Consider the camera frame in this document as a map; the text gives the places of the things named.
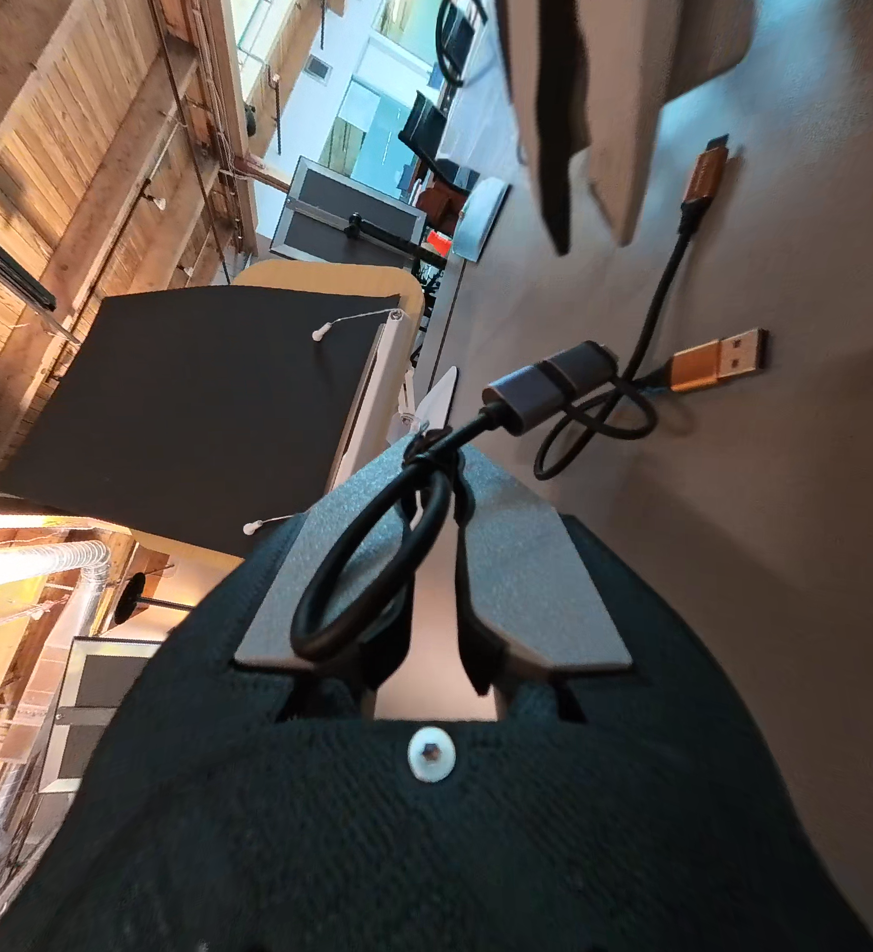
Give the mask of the black monitor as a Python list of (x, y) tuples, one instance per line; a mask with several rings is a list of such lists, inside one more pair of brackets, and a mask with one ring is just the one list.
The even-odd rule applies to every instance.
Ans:
[(410, 166), (407, 188), (423, 181), (429, 173), (439, 183), (467, 196), (478, 183), (479, 173), (448, 158), (437, 157), (446, 123), (447, 116), (418, 91), (407, 120), (397, 133), (397, 140), (416, 156)]

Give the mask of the white desk stand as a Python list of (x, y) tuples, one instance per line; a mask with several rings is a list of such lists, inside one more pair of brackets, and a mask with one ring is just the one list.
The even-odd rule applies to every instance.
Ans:
[(455, 256), (478, 263), (510, 190), (511, 185), (497, 177), (478, 180), (457, 216), (451, 247)]

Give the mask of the silver ventilation duct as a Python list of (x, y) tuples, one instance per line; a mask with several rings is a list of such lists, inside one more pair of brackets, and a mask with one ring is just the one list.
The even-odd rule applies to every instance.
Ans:
[(0, 548), (0, 586), (70, 570), (92, 581), (108, 578), (111, 554), (101, 541)]

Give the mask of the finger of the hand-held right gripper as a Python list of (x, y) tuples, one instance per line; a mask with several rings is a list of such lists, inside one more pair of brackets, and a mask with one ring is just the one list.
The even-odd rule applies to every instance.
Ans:
[(752, 1), (581, 3), (589, 185), (617, 245), (633, 240), (660, 113), (739, 65), (753, 33)]
[(499, 1), (499, 45), (521, 162), (559, 256), (571, 247), (570, 164), (590, 144), (589, 70), (575, 1)]

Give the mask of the grey framed board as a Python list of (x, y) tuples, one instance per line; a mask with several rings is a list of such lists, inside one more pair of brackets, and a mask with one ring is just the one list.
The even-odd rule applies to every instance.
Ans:
[(41, 728), (39, 795), (78, 791), (97, 744), (161, 640), (78, 638)]
[(423, 238), (423, 211), (300, 157), (269, 252), (286, 260), (413, 270), (413, 259), (399, 250), (364, 235), (348, 237), (355, 214), (405, 241)]

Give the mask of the black round lamp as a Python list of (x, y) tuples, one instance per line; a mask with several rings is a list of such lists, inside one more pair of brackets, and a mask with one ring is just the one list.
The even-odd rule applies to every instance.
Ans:
[(147, 581), (148, 576), (144, 572), (135, 573), (130, 578), (114, 608), (113, 621), (115, 625), (123, 625), (128, 622), (140, 608), (154, 607), (181, 613), (189, 613), (193, 610), (193, 605), (190, 604), (147, 597), (144, 594)]

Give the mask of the black panel beige frame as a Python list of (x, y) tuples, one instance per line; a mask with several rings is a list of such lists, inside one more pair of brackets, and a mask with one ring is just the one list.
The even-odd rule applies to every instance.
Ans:
[(109, 297), (0, 490), (244, 558), (383, 451), (422, 311), (408, 270), (281, 259)]

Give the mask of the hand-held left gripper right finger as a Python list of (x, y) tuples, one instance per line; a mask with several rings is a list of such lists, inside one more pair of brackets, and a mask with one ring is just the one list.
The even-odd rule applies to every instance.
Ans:
[(457, 643), (478, 695), (632, 667), (562, 517), (472, 446), (453, 514)]

